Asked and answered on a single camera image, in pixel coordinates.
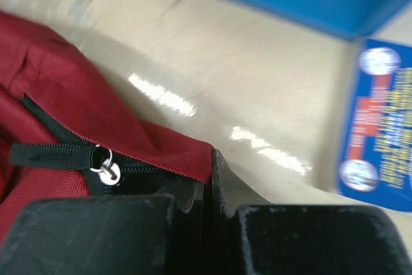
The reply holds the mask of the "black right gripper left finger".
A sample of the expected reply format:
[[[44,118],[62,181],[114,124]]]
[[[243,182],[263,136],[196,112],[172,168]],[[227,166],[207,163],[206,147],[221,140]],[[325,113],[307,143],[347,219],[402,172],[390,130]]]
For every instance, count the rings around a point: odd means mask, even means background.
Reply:
[[[179,178],[153,195],[32,202],[1,245],[1,273],[197,274],[203,192]]]

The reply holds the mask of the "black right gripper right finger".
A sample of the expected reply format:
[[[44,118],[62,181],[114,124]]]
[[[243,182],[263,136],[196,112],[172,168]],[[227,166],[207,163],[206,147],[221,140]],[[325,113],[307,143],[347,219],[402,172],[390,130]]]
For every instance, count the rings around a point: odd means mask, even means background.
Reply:
[[[212,152],[218,274],[409,274],[389,217],[366,205],[273,204]]]

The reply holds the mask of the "red backpack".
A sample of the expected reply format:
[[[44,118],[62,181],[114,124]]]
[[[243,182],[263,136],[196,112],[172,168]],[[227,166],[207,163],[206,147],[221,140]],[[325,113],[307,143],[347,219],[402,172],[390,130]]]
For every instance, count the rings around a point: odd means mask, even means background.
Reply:
[[[213,147],[138,119],[47,26],[1,13],[1,235],[49,198],[154,194],[209,183]]]

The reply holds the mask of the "blue cartoon book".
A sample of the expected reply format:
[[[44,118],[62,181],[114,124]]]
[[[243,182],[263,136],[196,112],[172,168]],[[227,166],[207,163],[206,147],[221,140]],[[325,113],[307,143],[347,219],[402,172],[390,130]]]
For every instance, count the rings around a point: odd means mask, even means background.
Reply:
[[[366,39],[354,61],[337,190],[411,212],[411,47]]]

